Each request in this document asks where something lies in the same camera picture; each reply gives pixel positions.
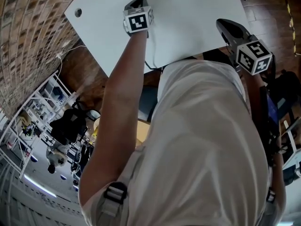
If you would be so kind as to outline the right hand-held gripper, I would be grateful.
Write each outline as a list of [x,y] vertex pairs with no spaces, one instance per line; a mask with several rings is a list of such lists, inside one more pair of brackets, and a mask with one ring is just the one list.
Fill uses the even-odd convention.
[[224,41],[230,45],[235,64],[250,75],[268,69],[273,55],[262,40],[250,35],[243,25],[232,20],[217,19],[216,27]]

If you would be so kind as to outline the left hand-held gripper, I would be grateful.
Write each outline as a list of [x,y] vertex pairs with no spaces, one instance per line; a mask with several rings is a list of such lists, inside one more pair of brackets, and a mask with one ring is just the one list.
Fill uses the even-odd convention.
[[123,11],[123,27],[130,37],[136,32],[149,30],[154,16],[147,0],[132,0],[125,5],[125,9],[129,10]]

